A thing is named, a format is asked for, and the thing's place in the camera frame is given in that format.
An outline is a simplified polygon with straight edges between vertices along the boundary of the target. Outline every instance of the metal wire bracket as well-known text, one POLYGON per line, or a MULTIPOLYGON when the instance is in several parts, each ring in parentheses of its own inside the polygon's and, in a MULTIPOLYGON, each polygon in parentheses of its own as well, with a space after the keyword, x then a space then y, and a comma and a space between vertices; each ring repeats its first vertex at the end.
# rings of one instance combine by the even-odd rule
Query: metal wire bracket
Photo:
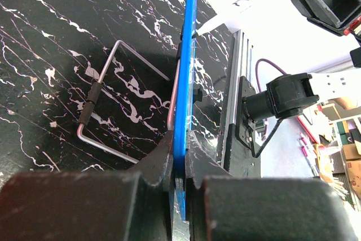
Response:
POLYGON ((162 78, 166 79, 167 81, 169 81, 169 78, 167 76, 165 76, 161 71, 159 71, 155 66, 153 66, 149 61, 147 61, 144 57, 142 57, 141 55, 139 55, 133 48, 131 48, 129 45, 127 45, 124 41, 122 40, 118 40, 116 41, 116 43, 113 46, 113 49, 111 51, 111 53, 109 54, 109 57, 103 67, 103 70, 99 76, 99 79, 97 80, 97 82, 93 83, 90 92, 88 93, 88 97, 86 99, 86 103, 84 105, 84 108, 81 112, 81 115, 79 117, 78 123, 78 130, 77 130, 77 136, 79 137, 80 140, 93 145, 94 147, 97 147, 99 149, 102 149, 105 152, 109 152, 110 154, 116 155, 120 158, 123 158, 129 162, 132 162, 134 164, 136 164, 138 162, 137 159, 132 158, 128 155, 123 154, 120 151, 114 150, 113 148, 110 148, 100 142, 97 142, 85 135, 83 135, 83 130, 84 127, 86 127, 86 125, 88 124, 91 114, 94 110, 94 107, 96 105, 96 101, 99 98, 100 92, 102 91, 102 87, 103 87, 103 80, 105 77, 105 74, 110 66, 110 63, 112 62, 114 55, 119 47, 119 45, 125 47, 126 49, 128 49, 130 52, 132 52, 135 56, 137 56, 142 62, 144 62, 147 66, 149 66, 153 71, 155 71, 158 75, 160 75, 162 78))

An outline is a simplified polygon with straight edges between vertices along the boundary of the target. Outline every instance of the white plastic part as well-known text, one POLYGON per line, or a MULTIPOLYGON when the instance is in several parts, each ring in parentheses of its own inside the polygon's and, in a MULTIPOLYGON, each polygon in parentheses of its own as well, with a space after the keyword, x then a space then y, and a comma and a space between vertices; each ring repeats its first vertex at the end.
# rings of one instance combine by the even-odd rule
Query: white plastic part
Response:
POLYGON ((323 102, 339 97, 361 96, 361 69, 337 73, 310 73, 310 85, 315 95, 323 102))

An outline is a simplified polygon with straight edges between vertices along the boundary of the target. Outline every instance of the black cable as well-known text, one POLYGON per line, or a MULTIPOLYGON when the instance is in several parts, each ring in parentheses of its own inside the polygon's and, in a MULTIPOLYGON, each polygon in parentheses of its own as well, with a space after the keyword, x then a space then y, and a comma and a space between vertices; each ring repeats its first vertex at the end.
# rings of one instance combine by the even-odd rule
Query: black cable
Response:
MULTIPOLYGON (((257 87, 258 87, 258 91, 261 92, 261 82, 259 80, 259 73, 258 73, 258 66, 261 62, 265 62, 265 63, 268 63, 269 65, 273 66, 275 69, 277 69, 281 74, 283 75, 286 75, 287 73, 282 69, 280 68, 278 65, 276 65, 275 63, 273 63, 272 61, 268 60, 268 59, 259 59, 257 62, 256 62, 256 80, 257 80, 257 87)), ((266 137, 267 135, 267 132, 268 132, 268 124, 265 125, 265 135, 264 137, 266 137)))
POLYGON ((311 117, 311 120, 309 120, 309 118, 305 115, 305 110, 303 110, 302 115, 303 115, 303 117, 305 117, 305 119, 309 122, 310 125, 313 125, 313 124, 314 124, 312 115, 310 116, 310 117, 311 117))
POLYGON ((262 144, 262 146, 259 148, 258 152, 256 153, 256 155, 254 156, 255 158, 258 158, 262 151, 265 149, 265 147, 267 146, 267 144, 269 143, 269 141, 271 140, 271 138, 273 137, 273 135, 276 133, 278 127, 280 126, 281 122, 283 121, 283 119, 279 119, 275 125, 275 127, 272 129, 270 135, 266 138, 266 140, 264 141, 264 143, 262 144))
POLYGON ((227 76, 221 76, 219 79, 215 80, 212 84, 213 84, 213 87, 218 84, 221 80, 225 79, 227 76))

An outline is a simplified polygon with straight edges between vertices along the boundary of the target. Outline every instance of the pink object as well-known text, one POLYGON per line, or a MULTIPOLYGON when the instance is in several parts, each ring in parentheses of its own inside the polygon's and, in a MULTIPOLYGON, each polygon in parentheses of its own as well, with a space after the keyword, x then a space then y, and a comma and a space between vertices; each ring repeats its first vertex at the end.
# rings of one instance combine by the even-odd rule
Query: pink object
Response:
POLYGON ((309 144, 309 142, 307 141, 306 138, 302 137, 301 141, 307 146, 309 144))
POLYGON ((306 151, 306 148, 304 146, 301 147, 303 154, 308 157, 308 153, 306 151))

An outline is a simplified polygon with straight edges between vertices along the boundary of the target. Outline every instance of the purple cable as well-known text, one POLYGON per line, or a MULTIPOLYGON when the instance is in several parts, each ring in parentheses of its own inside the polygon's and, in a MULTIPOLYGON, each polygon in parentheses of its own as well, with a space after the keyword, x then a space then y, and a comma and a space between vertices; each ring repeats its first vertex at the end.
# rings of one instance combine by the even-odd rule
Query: purple cable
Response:
MULTIPOLYGON (((276 65, 275 63, 273 63, 272 61, 268 60, 268 59, 259 59, 257 62, 256 62, 256 80, 257 80, 257 87, 258 87, 258 90, 259 92, 261 92, 261 83, 259 83, 259 75, 258 75, 258 66, 259 66, 259 63, 260 62, 265 62, 265 63, 268 63, 269 65, 273 66, 274 68, 276 68, 281 74, 283 75, 287 75, 287 73, 282 70, 278 65, 276 65)), ((265 124, 265 136, 268 132, 268 124, 265 124)))

